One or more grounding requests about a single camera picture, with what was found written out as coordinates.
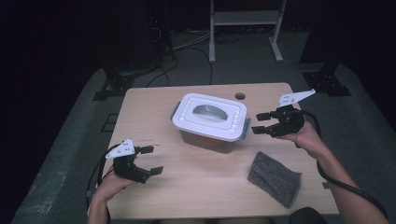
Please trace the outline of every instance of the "shelf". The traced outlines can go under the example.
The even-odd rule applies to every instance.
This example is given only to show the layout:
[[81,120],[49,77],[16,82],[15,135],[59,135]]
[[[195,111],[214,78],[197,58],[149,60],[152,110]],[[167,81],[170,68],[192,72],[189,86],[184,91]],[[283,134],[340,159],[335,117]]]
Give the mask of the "shelf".
[[232,11],[215,12],[213,15],[214,25],[260,25],[276,24],[279,15],[274,11]]

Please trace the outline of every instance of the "black equipment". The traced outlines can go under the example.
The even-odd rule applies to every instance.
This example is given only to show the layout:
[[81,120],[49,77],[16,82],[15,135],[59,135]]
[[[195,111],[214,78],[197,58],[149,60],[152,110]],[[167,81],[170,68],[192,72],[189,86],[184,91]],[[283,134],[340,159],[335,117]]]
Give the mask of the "black equipment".
[[134,160],[137,154],[151,153],[153,150],[154,147],[135,147],[133,155],[115,158],[113,160],[114,172],[119,177],[145,184],[152,175],[160,175],[163,172],[163,166],[152,168],[148,171],[137,167],[134,164]]
[[279,123],[264,127],[252,127],[255,134],[266,133],[272,137],[285,135],[288,133],[297,133],[304,126],[305,111],[294,108],[292,105],[281,106],[276,111],[258,114],[257,120],[278,119]]

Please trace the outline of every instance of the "gray floor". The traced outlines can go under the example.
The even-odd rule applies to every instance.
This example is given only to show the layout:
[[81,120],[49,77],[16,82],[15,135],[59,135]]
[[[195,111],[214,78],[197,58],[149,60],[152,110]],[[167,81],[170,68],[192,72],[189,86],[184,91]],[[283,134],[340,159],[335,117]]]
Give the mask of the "gray floor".
[[[307,33],[281,33],[278,44],[283,63],[275,61],[270,34],[236,35],[243,40],[216,45],[211,84],[287,82],[294,91],[307,91],[302,72],[316,71],[320,64],[299,64]],[[174,46],[193,40],[193,35],[173,35]],[[207,43],[194,48],[208,51]],[[176,52],[177,67],[168,72],[171,86],[208,85],[211,67],[196,49]],[[167,70],[175,64],[163,62]],[[144,88],[162,71],[139,77],[133,88]],[[352,96],[329,97],[319,93],[302,101],[301,107],[318,117],[323,139],[353,178],[388,210],[390,223],[396,223],[396,134],[362,88],[357,76],[340,65],[335,75]],[[87,220],[85,193],[94,165],[107,149],[111,133],[101,132],[107,115],[118,113],[122,97],[106,101],[92,98],[105,82],[103,70],[92,75],[78,97],[67,121],[44,162],[29,194],[13,223],[84,223]],[[166,86],[164,76],[150,87]],[[329,223],[342,223],[339,216],[326,216]],[[275,223],[288,223],[274,217]],[[127,223],[148,223],[129,221]]]

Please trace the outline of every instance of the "metal stand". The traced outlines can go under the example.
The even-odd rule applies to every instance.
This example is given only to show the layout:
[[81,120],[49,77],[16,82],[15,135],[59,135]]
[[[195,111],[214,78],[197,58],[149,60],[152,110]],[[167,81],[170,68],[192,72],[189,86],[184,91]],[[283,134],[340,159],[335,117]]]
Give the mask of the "metal stand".
[[271,48],[278,63],[283,62],[283,57],[277,46],[277,38],[282,24],[287,0],[282,0],[280,10],[269,11],[226,11],[215,12],[214,0],[210,1],[210,40],[209,40],[209,61],[216,61],[215,50],[215,26],[217,25],[261,25],[274,24],[276,26],[274,36],[269,38]]
[[335,59],[328,60],[318,72],[303,73],[304,79],[310,89],[317,93],[327,93],[329,96],[350,96],[346,86],[341,85],[334,75],[339,62]]
[[134,84],[134,77],[123,77],[115,67],[104,66],[106,81],[100,91],[93,96],[93,101],[104,101],[107,97],[124,96]]

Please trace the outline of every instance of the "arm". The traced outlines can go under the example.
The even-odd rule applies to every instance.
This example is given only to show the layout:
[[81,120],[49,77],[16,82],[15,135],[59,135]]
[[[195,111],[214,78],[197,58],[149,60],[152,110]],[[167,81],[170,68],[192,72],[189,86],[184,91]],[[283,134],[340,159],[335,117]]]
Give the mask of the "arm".
[[[359,188],[342,164],[322,142],[311,123],[306,121],[304,127],[298,133],[287,134],[279,138],[290,140],[305,149],[311,157],[318,161],[323,171],[331,178]],[[329,183],[329,186],[345,223],[388,223],[381,211],[361,196],[332,183]]]
[[124,179],[110,171],[102,180],[101,185],[92,197],[90,211],[88,214],[89,224],[106,224],[107,212],[106,205],[117,193],[129,185],[135,183],[132,180]]

